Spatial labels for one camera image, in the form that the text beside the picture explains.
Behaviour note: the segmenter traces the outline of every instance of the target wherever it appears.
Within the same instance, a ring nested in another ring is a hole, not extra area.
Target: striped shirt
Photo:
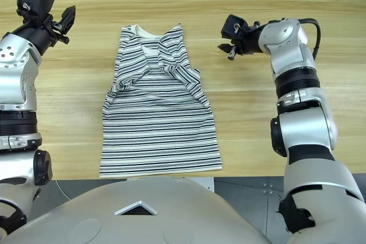
[[[222,168],[211,106],[180,25],[161,36],[122,28],[102,118],[101,178]]]

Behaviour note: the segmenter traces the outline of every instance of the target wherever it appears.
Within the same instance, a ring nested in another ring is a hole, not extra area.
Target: silver robot arm segment
[[[51,158],[39,150],[34,81],[41,56],[72,27],[75,7],[53,21],[54,0],[17,0],[23,25],[0,41],[0,234],[10,234],[27,222],[40,186],[52,178]]]
[[[317,27],[313,53],[301,23]],[[364,198],[351,172],[332,153],[337,127],[314,61],[319,24],[314,19],[282,19],[248,26],[230,15],[221,34],[234,44],[219,45],[231,53],[231,60],[235,54],[270,55],[279,114],[270,122],[272,146],[287,157],[279,212],[293,233],[288,243],[364,243]]]

